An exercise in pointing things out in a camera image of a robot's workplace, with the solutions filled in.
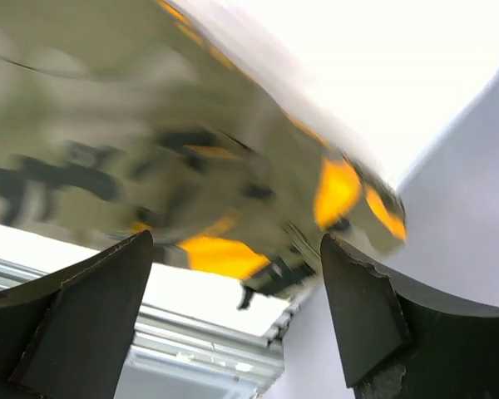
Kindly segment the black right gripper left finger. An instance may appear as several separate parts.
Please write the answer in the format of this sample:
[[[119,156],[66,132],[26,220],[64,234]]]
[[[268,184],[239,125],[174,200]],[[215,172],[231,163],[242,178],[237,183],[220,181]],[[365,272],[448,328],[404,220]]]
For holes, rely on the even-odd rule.
[[[0,291],[0,398],[112,398],[153,258],[149,232]]]

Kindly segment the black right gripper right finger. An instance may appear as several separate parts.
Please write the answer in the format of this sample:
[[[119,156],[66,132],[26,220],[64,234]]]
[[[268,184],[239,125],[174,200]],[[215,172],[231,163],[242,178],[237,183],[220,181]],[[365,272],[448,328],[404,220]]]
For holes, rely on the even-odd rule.
[[[320,254],[357,398],[499,398],[499,307],[430,287],[331,235]]]

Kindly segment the camouflage yellow green trousers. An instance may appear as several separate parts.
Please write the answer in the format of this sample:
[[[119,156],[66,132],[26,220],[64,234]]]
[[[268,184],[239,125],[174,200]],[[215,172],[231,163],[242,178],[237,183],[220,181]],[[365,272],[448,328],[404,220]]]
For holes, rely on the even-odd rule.
[[[403,202],[293,118],[172,1],[0,1],[0,225],[290,299],[326,234],[371,258]]]

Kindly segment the aluminium table edge rail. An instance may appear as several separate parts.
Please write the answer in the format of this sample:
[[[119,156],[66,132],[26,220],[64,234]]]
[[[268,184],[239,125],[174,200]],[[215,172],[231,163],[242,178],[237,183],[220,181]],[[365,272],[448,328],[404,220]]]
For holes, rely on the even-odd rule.
[[[237,310],[233,280],[155,264],[118,398],[248,398],[284,372],[280,335],[293,306],[257,297]]]

